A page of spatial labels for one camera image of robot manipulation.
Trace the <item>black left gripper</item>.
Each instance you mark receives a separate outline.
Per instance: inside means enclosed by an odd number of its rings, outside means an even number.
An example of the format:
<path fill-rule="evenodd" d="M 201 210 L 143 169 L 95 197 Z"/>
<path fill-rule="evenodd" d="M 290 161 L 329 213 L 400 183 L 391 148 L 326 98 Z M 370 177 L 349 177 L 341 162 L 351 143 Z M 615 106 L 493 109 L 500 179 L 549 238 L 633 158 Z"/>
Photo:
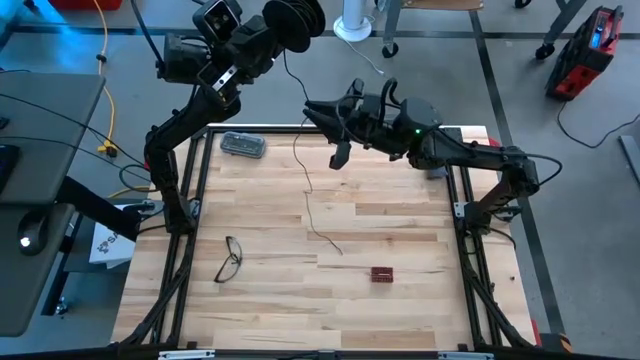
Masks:
<path fill-rule="evenodd" d="M 284 47 L 262 16 L 254 15 L 221 45 L 200 48 L 197 106 L 240 108 L 238 83 L 253 83 L 274 65 Z"/>

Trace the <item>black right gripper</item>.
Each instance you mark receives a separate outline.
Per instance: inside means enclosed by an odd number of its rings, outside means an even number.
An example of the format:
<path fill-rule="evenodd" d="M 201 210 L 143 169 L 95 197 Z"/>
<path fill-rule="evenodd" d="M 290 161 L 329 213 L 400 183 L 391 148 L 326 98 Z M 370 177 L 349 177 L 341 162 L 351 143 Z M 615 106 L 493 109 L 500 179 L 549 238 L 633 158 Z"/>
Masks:
<path fill-rule="evenodd" d="M 397 79 L 392 77 L 384 83 L 380 95 L 365 94 L 364 81 L 356 78 L 338 100 L 305 102 L 303 114 L 330 144 L 336 144 L 329 161 L 331 169 L 340 170 L 349 161 L 351 140 L 362 144 L 365 150 L 374 148 L 387 154 L 390 161 L 402 157 L 401 151 L 380 148 L 391 129 L 385 124 L 386 108 L 400 108 L 395 98 L 397 85 Z"/>

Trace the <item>round black cord reel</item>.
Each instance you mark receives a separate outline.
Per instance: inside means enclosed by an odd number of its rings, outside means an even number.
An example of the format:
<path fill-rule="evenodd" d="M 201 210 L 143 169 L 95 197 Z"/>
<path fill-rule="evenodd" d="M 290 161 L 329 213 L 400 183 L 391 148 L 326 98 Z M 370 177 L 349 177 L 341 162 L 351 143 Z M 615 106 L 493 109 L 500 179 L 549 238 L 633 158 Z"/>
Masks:
<path fill-rule="evenodd" d="M 304 53 L 311 39 L 325 30 L 325 13 L 318 0 L 269 0 L 262 15 L 278 43 L 294 53 Z"/>

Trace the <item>white pole with round base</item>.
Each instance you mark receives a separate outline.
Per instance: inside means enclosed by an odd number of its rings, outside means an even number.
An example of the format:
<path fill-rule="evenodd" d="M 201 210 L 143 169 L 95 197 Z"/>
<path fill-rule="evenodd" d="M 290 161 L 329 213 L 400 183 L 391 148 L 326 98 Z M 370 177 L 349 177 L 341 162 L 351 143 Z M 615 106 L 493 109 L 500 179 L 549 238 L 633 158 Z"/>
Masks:
<path fill-rule="evenodd" d="M 365 40 L 372 32 L 372 23 L 365 14 L 366 0 L 343 0 L 342 13 L 334 21 L 337 37 L 355 43 Z"/>

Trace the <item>wooden workbench on casters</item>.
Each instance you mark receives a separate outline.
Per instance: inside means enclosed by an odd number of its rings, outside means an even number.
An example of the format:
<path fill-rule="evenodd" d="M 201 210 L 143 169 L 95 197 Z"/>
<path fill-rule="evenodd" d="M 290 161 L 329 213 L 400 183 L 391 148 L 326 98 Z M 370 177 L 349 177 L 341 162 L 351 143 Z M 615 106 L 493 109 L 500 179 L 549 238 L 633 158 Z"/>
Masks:
<path fill-rule="evenodd" d="M 392 58 L 398 52 L 395 35 L 400 11 L 407 9 L 444 10 L 444 11 L 477 11 L 484 7 L 485 0 L 374 0 L 377 9 L 386 14 L 383 32 L 382 54 Z M 535 58 L 544 60 L 555 51 L 555 41 L 571 23 L 587 0 L 554 0 L 560 13 L 543 38 L 542 45 L 536 50 Z"/>

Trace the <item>red plastic bin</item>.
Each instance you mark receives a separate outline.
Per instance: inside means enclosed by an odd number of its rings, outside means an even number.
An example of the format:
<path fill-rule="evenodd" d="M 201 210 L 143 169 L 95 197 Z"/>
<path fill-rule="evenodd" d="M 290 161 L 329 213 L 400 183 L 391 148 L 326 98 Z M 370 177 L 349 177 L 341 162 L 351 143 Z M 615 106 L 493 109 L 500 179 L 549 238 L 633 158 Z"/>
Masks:
<path fill-rule="evenodd" d="M 56 10 L 118 10 L 123 0 L 48 0 Z"/>

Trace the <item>grey desk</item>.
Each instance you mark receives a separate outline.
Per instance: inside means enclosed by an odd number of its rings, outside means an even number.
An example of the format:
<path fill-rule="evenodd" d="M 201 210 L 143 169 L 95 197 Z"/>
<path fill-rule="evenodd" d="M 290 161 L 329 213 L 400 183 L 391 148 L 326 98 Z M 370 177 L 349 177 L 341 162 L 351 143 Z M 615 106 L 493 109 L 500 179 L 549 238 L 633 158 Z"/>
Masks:
<path fill-rule="evenodd" d="M 0 191 L 0 337 L 22 335 L 65 237 L 74 208 L 55 202 L 105 80 L 98 75 L 0 73 L 0 145 L 19 158 Z M 19 250 L 19 221 L 48 208 L 48 242 L 35 256 Z"/>

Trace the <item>white printed box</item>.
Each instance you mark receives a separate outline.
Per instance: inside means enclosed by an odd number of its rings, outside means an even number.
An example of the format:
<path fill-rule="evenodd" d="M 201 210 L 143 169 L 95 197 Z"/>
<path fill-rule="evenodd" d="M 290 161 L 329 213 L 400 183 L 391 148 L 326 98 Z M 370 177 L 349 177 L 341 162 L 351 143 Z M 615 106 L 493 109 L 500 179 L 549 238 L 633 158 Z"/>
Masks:
<path fill-rule="evenodd" d="M 134 241 L 113 232 L 102 224 L 96 224 L 88 262 L 103 264 L 107 269 L 111 269 L 130 261 L 134 250 Z"/>

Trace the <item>red and black tool case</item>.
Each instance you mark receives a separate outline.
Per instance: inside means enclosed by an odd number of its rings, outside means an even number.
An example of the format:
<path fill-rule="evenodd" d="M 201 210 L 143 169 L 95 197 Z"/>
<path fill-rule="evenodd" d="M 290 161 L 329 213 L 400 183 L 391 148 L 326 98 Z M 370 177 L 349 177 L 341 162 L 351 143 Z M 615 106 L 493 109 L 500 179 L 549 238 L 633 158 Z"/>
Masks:
<path fill-rule="evenodd" d="M 546 85 L 546 96 L 571 101 L 613 60 L 620 39 L 623 6 L 597 7 L 560 52 Z"/>

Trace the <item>black computer mouse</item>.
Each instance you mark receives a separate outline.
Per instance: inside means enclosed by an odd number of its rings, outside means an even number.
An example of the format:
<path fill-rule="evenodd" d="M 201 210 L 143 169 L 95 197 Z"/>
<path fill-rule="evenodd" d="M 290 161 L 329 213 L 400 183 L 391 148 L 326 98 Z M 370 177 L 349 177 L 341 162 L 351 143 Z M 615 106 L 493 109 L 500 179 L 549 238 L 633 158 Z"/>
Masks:
<path fill-rule="evenodd" d="M 19 221 L 17 238 L 20 252 L 25 256 L 39 254 L 48 242 L 48 208 L 28 211 Z"/>

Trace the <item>grey metal bar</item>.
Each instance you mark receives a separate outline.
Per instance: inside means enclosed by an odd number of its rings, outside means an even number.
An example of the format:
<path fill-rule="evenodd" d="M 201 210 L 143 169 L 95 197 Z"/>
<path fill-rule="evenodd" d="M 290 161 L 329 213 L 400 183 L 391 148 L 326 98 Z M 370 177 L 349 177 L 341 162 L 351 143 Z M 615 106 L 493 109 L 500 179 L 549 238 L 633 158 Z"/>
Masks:
<path fill-rule="evenodd" d="M 640 186 L 640 146 L 636 143 L 633 136 L 621 135 L 618 140 L 629 163 L 633 176 Z"/>

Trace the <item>silver metal bracket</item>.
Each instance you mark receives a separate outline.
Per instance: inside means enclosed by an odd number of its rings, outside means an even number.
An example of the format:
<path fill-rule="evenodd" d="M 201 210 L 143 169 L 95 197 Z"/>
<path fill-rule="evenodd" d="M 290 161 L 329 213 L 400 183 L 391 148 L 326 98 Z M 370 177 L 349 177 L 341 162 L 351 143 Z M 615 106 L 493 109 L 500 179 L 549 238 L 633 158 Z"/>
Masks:
<path fill-rule="evenodd" d="M 495 360 L 495 356 L 491 353 L 481 352 L 462 352 L 447 351 L 437 354 L 438 360 Z"/>
<path fill-rule="evenodd" d="M 157 360 L 208 360 L 215 356 L 214 350 L 172 350 L 160 352 Z"/>

